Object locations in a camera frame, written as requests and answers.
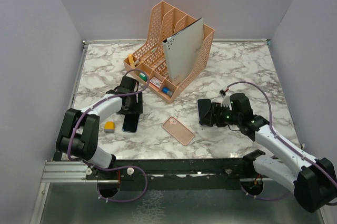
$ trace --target binder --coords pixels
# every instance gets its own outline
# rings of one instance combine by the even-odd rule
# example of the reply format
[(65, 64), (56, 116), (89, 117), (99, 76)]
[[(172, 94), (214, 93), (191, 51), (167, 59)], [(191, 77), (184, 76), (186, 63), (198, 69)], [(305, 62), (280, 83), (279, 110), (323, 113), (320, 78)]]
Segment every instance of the binder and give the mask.
[(203, 18), (163, 41), (168, 76), (173, 84), (179, 85), (190, 74), (203, 41)]

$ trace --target table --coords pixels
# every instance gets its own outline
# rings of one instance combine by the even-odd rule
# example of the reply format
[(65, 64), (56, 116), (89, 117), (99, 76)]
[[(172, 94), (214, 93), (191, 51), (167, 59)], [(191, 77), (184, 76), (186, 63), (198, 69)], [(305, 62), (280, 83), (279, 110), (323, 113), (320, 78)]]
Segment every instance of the table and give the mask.
[[(123, 60), (143, 42), (90, 44), (75, 98), (74, 108), (80, 109), (98, 101), (106, 91), (119, 85), (125, 73)], [(206, 69), (172, 103), (166, 104), (146, 90), (143, 114), (136, 133), (122, 132), (124, 116), (113, 114), (109, 120), (116, 124), (113, 134), (104, 133), (100, 125), (98, 145), (118, 159), (179, 159), (242, 157), (264, 147), (240, 132), (228, 128), (202, 128), (198, 124), (196, 100), (221, 101), (219, 90), (235, 81), (258, 84), (271, 99), (276, 129), (299, 145), (282, 88), (265, 42), (214, 42)], [(243, 92), (255, 114), (268, 118), (267, 103), (254, 87), (240, 84), (231, 92)], [(169, 135), (162, 124), (174, 116), (187, 126), (195, 137), (188, 146), (181, 145)]]

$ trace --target perforated plastic organizer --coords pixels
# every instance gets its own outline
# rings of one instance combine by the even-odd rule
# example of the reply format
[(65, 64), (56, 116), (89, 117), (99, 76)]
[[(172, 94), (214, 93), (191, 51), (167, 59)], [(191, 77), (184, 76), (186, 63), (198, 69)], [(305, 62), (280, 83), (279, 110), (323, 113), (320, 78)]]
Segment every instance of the perforated plastic organizer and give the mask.
[[(152, 8), (150, 25), (145, 44), (133, 53), (133, 60), (140, 61), (136, 69), (144, 71), (150, 79), (155, 76), (162, 82), (159, 89), (152, 85), (149, 85), (149, 89), (151, 89), (168, 104), (171, 104), (206, 68), (213, 41), (214, 29), (204, 25), (204, 41), (201, 46), (201, 52), (195, 60), (191, 73), (178, 86), (170, 82), (162, 41), (195, 21), (195, 18), (187, 15), (172, 5), (161, 1)], [(128, 58), (124, 60), (124, 65), (127, 70), (132, 69), (128, 62)], [(138, 71), (131, 72), (131, 74), (139, 82), (145, 84), (144, 80), (138, 76)], [(164, 87), (173, 92), (171, 97), (162, 92)]]

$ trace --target marble table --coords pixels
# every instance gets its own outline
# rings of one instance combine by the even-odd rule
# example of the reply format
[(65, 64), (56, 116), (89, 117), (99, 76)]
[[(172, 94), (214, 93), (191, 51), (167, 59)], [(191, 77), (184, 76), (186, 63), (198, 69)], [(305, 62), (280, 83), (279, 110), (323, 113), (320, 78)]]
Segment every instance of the marble table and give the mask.
[[(88, 106), (99, 100), (106, 91), (118, 86), (125, 73), (123, 60), (141, 45), (142, 42), (89, 45), (74, 108)], [(274, 126), (298, 145), (265, 42), (214, 42), (207, 68), (173, 104), (166, 104), (151, 90), (146, 90), (143, 95), (144, 113), (140, 116), (137, 132), (122, 132), (124, 116), (113, 114), (109, 120), (116, 124), (115, 133), (104, 133), (105, 123), (102, 123), (98, 145), (118, 159), (233, 158), (256, 149), (272, 155), (240, 132), (228, 128), (202, 128), (198, 124), (196, 100), (209, 98), (219, 102), (219, 90), (239, 80), (254, 82), (267, 92), (272, 103)], [(250, 98), (255, 114), (269, 117), (267, 103), (257, 89), (240, 84), (231, 88), (232, 93), (236, 91)], [(163, 122), (170, 116), (176, 117), (194, 132), (195, 137), (188, 146), (181, 145), (162, 128)]]

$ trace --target smartphone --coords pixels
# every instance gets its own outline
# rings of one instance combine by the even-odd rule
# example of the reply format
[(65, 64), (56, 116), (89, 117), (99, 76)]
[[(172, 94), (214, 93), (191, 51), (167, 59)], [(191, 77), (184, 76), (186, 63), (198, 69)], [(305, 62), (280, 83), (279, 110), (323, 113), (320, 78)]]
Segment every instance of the smartphone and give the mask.
[(208, 126), (206, 124), (201, 123), (201, 119), (203, 119), (210, 110), (212, 101), (210, 99), (198, 99), (196, 103), (197, 103), (196, 108), (198, 111), (199, 125)]
[(123, 127), (123, 132), (135, 133), (137, 131), (139, 120), (139, 114), (127, 114), (125, 115)]

